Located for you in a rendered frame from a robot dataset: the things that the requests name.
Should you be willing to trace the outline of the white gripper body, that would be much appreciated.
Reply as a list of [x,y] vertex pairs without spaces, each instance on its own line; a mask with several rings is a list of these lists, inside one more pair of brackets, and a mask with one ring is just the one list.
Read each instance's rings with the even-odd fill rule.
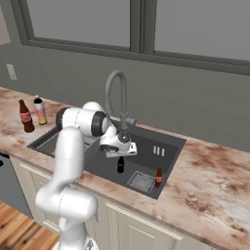
[[107,151],[105,153],[105,156],[106,157],[126,157],[126,156],[133,156],[133,155],[137,155],[138,152],[137,151],[134,151],[134,150],[128,150],[126,152],[122,152],[122,151]]

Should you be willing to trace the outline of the small dark bottle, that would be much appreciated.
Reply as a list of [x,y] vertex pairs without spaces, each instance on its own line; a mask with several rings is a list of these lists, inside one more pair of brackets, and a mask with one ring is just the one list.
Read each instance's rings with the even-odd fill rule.
[[117,162],[117,172],[123,173],[124,172],[124,157],[120,156]]

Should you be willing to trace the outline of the dark grey sink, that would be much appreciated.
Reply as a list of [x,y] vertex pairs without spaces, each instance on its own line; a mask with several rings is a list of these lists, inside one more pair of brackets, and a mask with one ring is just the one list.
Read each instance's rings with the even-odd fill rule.
[[[28,147],[55,157],[56,146],[60,156],[84,155],[83,170],[129,188],[153,199],[163,190],[186,140],[160,134],[140,127],[126,130],[136,144],[137,155],[124,157],[124,172],[117,172],[118,157],[107,158],[100,150],[98,138],[88,139],[76,128],[59,130],[57,127],[38,138]],[[162,183],[154,186],[158,168],[162,171]]]

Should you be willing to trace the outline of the small brown bottle red label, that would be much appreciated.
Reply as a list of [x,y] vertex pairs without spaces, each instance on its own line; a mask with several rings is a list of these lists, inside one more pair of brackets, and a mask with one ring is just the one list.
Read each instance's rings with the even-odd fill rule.
[[156,188],[159,188],[159,186],[160,186],[161,183],[162,183],[162,171],[161,171],[161,168],[158,168],[158,171],[157,171],[156,177],[155,177],[154,186]]

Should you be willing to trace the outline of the large pink yellow bottle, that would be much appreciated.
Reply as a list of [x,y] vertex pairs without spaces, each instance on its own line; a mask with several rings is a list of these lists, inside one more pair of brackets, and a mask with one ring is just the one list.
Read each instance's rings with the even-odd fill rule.
[[35,105],[35,110],[36,110],[39,124],[45,125],[47,123],[47,117],[46,117],[43,101],[40,99],[38,95],[35,96],[34,105]]

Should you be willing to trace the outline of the large brown bottle red label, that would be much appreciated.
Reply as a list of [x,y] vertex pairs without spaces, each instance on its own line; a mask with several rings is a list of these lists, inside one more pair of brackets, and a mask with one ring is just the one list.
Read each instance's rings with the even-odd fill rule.
[[32,117],[29,112],[29,109],[24,103],[24,100],[19,100],[20,103],[20,116],[21,116],[21,122],[23,124],[24,131],[26,133],[31,133],[34,131],[34,125],[32,122]]

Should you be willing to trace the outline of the grey arched tap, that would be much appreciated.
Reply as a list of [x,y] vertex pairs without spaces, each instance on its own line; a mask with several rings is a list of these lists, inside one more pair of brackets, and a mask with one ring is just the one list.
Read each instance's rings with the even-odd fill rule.
[[120,111],[120,120],[121,120],[121,129],[126,130],[130,126],[135,126],[137,120],[135,118],[130,118],[127,111],[127,81],[125,74],[121,70],[114,70],[109,77],[107,78],[104,86],[104,110],[108,115],[113,115],[113,109],[111,104],[111,86],[113,80],[119,77],[121,83],[121,111]]

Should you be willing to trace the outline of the cream cupboard door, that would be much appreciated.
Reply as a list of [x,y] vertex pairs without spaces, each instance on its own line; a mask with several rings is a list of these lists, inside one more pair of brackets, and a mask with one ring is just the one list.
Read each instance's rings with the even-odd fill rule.
[[111,250],[181,250],[181,236],[110,203],[105,207]]
[[51,180],[51,176],[15,157],[11,157],[11,161],[20,181],[21,189],[24,193],[34,221],[48,230],[59,234],[59,217],[50,216],[38,208],[35,204],[35,198],[38,190]]

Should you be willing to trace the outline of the dark grey dishwasher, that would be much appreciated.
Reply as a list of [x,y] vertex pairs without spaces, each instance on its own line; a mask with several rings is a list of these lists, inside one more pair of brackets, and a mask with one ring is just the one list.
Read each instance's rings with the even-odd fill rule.
[[0,151],[0,199],[32,218],[10,156]]

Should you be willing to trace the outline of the grey framed window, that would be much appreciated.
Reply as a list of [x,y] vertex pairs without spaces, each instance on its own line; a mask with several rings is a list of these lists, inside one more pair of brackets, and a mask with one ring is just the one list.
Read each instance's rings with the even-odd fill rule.
[[27,0],[10,0],[20,40],[24,46],[250,76],[250,60],[156,51],[154,45],[157,0],[129,1],[130,38],[129,46],[124,47],[36,36]]

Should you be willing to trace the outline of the white wall socket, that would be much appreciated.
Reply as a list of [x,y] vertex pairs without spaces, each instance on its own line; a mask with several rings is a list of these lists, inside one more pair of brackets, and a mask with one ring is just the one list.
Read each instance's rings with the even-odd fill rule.
[[7,69],[8,69],[8,72],[9,72],[9,76],[12,80],[18,80],[17,76],[16,76],[16,73],[15,73],[15,69],[14,69],[14,66],[12,64],[6,64],[7,66]]

